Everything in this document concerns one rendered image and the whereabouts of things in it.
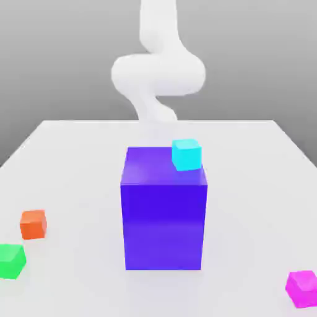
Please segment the small cyan cube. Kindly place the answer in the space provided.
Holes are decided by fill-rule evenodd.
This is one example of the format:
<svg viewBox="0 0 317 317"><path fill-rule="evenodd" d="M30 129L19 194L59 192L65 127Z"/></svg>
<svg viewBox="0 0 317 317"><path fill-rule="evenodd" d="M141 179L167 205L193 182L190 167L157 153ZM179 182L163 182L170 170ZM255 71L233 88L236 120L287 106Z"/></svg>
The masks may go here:
<svg viewBox="0 0 317 317"><path fill-rule="evenodd" d="M195 139L172 141L172 162L179 172L198 170L202 166L202 147Z"/></svg>

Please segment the small orange cube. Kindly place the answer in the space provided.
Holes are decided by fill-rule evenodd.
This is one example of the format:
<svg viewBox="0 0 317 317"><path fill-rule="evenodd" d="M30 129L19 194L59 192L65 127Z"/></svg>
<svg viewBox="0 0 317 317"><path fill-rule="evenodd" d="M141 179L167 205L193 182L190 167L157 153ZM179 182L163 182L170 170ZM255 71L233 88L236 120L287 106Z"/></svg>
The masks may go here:
<svg viewBox="0 0 317 317"><path fill-rule="evenodd" d="M44 238L46 229L44 210L23 211L20 218L20 231L24 240Z"/></svg>

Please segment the small green cube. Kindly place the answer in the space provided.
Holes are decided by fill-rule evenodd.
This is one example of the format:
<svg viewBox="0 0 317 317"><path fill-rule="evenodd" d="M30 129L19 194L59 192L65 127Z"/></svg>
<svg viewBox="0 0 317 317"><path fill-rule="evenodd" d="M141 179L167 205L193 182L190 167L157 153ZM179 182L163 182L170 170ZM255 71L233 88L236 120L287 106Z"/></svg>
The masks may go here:
<svg viewBox="0 0 317 317"><path fill-rule="evenodd" d="M26 264L24 247L0 244L0 279L16 279Z"/></svg>

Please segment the small magenta cube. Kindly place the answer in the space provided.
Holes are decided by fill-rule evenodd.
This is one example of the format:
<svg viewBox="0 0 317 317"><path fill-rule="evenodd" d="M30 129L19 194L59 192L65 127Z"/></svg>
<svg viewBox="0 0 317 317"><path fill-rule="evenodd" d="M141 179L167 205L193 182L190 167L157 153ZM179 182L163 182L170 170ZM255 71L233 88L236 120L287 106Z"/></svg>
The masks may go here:
<svg viewBox="0 0 317 317"><path fill-rule="evenodd" d="M285 290L296 308L317 306L317 276L313 271L290 272Z"/></svg>

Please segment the large purple box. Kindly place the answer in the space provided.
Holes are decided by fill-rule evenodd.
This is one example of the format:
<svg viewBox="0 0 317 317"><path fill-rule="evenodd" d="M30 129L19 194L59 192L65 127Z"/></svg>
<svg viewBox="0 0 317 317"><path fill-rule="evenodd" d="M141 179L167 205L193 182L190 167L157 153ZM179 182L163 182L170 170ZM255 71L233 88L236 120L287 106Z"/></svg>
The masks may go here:
<svg viewBox="0 0 317 317"><path fill-rule="evenodd" d="M169 147L128 147L120 183L127 270L199 270L204 169L179 172Z"/></svg>

